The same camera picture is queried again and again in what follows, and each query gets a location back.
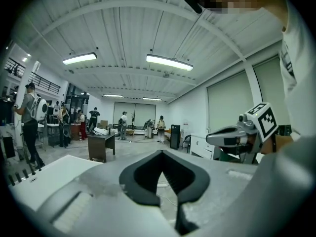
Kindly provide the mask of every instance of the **white ceiling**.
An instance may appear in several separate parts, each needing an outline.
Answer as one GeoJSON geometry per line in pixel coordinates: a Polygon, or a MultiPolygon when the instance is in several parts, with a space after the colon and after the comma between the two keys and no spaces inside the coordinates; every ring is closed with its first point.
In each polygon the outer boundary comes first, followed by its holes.
{"type": "Polygon", "coordinates": [[[169,102],[280,40],[280,29],[280,22],[264,9],[236,15],[206,10],[198,15],[184,0],[36,0],[17,22],[12,38],[92,95],[169,102]],[[62,63],[89,52],[95,52],[97,60],[62,63]],[[194,69],[149,64],[149,53],[176,58],[194,69]]]}

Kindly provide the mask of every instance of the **black-and-white marker tag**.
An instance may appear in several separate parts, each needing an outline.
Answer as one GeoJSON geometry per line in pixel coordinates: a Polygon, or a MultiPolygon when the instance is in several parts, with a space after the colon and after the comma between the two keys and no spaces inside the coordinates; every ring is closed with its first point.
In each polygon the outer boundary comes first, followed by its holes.
{"type": "Polygon", "coordinates": [[[271,108],[268,108],[258,118],[258,122],[260,124],[264,138],[266,138],[273,131],[273,129],[277,127],[277,122],[271,108]]]}
{"type": "Polygon", "coordinates": [[[248,113],[250,115],[254,115],[256,112],[258,112],[259,110],[261,110],[262,108],[264,108],[267,104],[258,104],[257,106],[255,106],[252,110],[250,110],[248,113]]]}

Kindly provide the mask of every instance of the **cardboard box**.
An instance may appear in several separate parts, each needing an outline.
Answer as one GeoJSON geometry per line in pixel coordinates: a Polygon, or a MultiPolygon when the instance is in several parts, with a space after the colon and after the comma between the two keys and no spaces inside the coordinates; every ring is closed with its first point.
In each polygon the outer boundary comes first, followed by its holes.
{"type": "Polygon", "coordinates": [[[108,128],[108,121],[107,120],[101,120],[100,125],[102,126],[103,129],[108,128]]]}

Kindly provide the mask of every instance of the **white panel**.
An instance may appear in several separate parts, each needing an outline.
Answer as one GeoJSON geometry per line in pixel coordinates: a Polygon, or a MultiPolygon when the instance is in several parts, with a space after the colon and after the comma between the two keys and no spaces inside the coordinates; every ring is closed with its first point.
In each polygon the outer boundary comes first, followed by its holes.
{"type": "Polygon", "coordinates": [[[208,102],[211,131],[236,124],[239,115],[253,107],[246,73],[208,88],[208,102]]]}
{"type": "Polygon", "coordinates": [[[149,119],[155,120],[156,105],[136,104],[135,126],[143,126],[149,119]]]}
{"type": "Polygon", "coordinates": [[[113,124],[117,124],[119,122],[123,112],[127,112],[127,125],[132,125],[132,113],[135,112],[135,104],[119,102],[115,102],[114,104],[113,124]]]}
{"type": "Polygon", "coordinates": [[[280,59],[276,57],[254,68],[257,75],[262,100],[272,105],[279,125],[290,124],[290,118],[284,103],[284,88],[280,70],[280,59]]]}

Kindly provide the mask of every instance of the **curved ceiling truss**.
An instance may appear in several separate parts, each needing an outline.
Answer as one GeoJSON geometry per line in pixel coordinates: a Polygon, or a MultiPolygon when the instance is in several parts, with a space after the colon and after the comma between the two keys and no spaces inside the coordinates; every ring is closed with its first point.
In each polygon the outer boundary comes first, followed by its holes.
{"type": "Polygon", "coordinates": [[[158,9],[158,10],[162,10],[165,12],[169,12],[169,13],[181,16],[190,21],[197,22],[197,25],[207,29],[212,34],[214,34],[219,39],[221,39],[227,46],[229,46],[236,53],[236,55],[242,61],[246,61],[239,47],[224,32],[222,32],[216,26],[214,26],[207,20],[203,19],[202,17],[199,17],[199,15],[193,12],[190,12],[186,9],[180,8],[178,6],[175,6],[169,3],[155,1],[155,0],[107,0],[107,1],[97,2],[94,4],[83,6],[79,9],[76,9],[62,16],[61,18],[53,22],[51,25],[49,25],[46,29],[44,29],[40,33],[38,37],[36,37],[35,39],[31,41],[29,48],[31,48],[38,40],[40,40],[46,34],[48,34],[49,32],[51,32],[58,26],[66,23],[67,21],[73,18],[85,15],[93,11],[116,8],[116,7],[143,7],[143,8],[158,9]]]}

